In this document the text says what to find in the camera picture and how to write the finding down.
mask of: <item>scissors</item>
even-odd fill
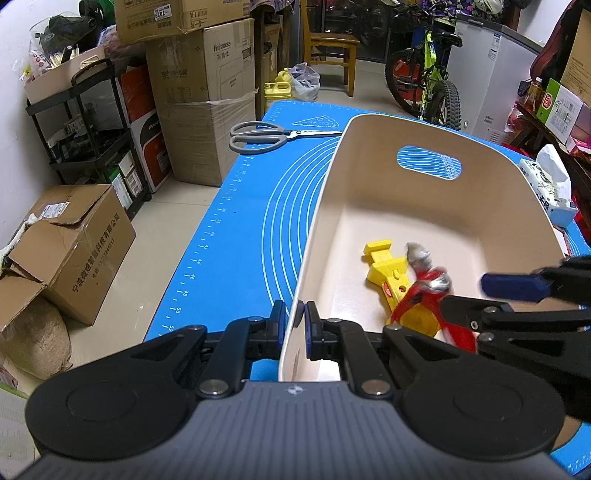
[[[239,132],[246,127],[255,127],[252,130]],[[246,155],[256,155],[276,150],[280,146],[298,137],[332,137],[342,135],[343,132],[322,130],[286,130],[279,125],[268,122],[241,122],[230,129],[230,149],[234,152]],[[259,148],[241,147],[239,143],[269,144]]]

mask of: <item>blue silicone mat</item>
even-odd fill
[[[288,129],[344,130],[362,113],[371,112],[284,100],[272,105],[265,120]],[[238,158],[189,243],[145,340],[186,325],[203,324],[216,332],[238,318],[266,317],[275,299],[290,308],[319,190],[338,141],[301,138],[273,152]],[[522,158],[484,143],[515,163]],[[444,178],[461,169],[453,158],[413,147],[403,149],[399,159],[405,167]],[[573,255],[591,254],[576,224],[567,236]],[[256,362],[251,379],[276,380],[277,362]],[[591,460],[591,453],[579,455],[591,450],[591,428],[581,429],[579,436],[580,442],[556,453],[573,472]]]

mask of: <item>red box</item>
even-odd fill
[[[156,112],[148,67],[143,65],[130,70],[119,81],[135,149],[150,191],[154,193],[171,174],[172,168]]]

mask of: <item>basket handle hole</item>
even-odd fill
[[[396,160],[402,168],[445,180],[454,180],[462,172],[458,159],[424,148],[402,147],[396,154]]]

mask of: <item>sticker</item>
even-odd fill
[[[154,20],[164,20],[173,16],[173,10],[170,8],[170,4],[163,5],[158,8],[154,8]]]
[[[550,125],[555,127],[562,135],[572,130],[572,123],[576,120],[574,112],[576,105],[568,99],[558,99],[554,103],[552,115],[550,115]]]
[[[121,173],[115,177],[115,179],[111,182],[111,185],[113,185],[113,188],[115,189],[115,193],[117,194],[117,198],[119,199],[121,206],[125,210],[131,207],[131,197],[127,192],[127,187],[125,186],[125,182],[123,181]]]
[[[138,173],[134,170],[129,177],[125,179],[132,195],[137,197],[142,191],[142,183],[139,180]]]
[[[392,298],[392,292],[390,291],[390,287],[388,287],[388,284],[387,283],[384,283],[384,285],[382,285],[382,288],[384,289],[384,293],[388,297]]]
[[[492,49],[495,51],[499,51],[500,44],[501,44],[501,36],[498,33],[495,33],[495,36],[492,37]]]
[[[156,160],[158,160],[158,166],[160,167],[160,171],[164,173],[170,166],[168,152],[166,150],[164,150],[163,152],[159,152],[158,155],[156,155]]]
[[[129,173],[134,169],[134,158],[131,155],[131,150],[128,151],[123,159],[119,162],[119,168],[121,169],[121,173],[123,173],[124,177],[129,175]]]
[[[207,21],[207,8],[191,10],[189,12],[191,28],[200,28]]]
[[[41,216],[39,220],[42,218],[56,218],[59,217],[66,207],[70,204],[70,202],[63,202],[63,203],[52,203],[51,205],[47,205],[43,211],[41,212]]]
[[[542,106],[546,110],[548,110],[552,106],[552,103],[554,103],[554,99],[552,98],[552,94],[546,93],[546,95],[544,97],[544,101],[542,102]]]

